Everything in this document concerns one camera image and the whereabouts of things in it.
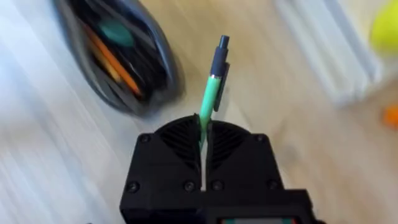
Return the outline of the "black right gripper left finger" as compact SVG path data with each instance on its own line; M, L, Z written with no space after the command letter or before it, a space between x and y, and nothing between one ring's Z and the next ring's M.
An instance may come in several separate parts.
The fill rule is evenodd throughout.
M119 211L126 223L201 223L197 114L137 138Z

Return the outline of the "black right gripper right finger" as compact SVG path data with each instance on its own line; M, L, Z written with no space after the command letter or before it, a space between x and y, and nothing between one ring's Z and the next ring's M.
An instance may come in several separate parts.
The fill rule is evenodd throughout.
M207 132L208 190L282 190L271 142L266 134L212 121Z

